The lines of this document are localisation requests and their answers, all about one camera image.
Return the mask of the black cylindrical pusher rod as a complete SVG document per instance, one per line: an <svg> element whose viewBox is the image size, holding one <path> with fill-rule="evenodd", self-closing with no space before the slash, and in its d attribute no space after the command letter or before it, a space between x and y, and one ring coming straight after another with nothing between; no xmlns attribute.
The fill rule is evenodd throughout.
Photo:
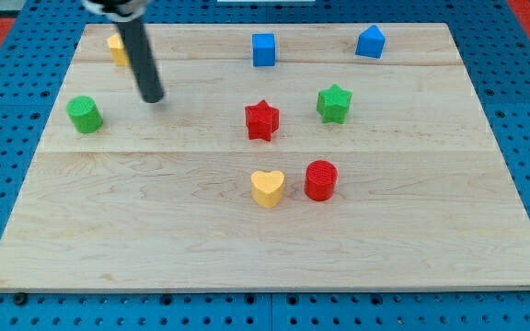
<svg viewBox="0 0 530 331"><path fill-rule="evenodd" d="M156 103L164 98L164 89L142 17L118 22L124 49L132 67L139 93L145 103Z"/></svg>

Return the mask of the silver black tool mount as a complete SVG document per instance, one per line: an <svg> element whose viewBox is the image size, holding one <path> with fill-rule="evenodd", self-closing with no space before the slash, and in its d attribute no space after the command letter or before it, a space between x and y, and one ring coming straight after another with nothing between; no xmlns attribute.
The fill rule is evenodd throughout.
<svg viewBox="0 0 530 331"><path fill-rule="evenodd" d="M130 22L144 15L150 0L82 0L81 3L89 12L112 22Z"/></svg>

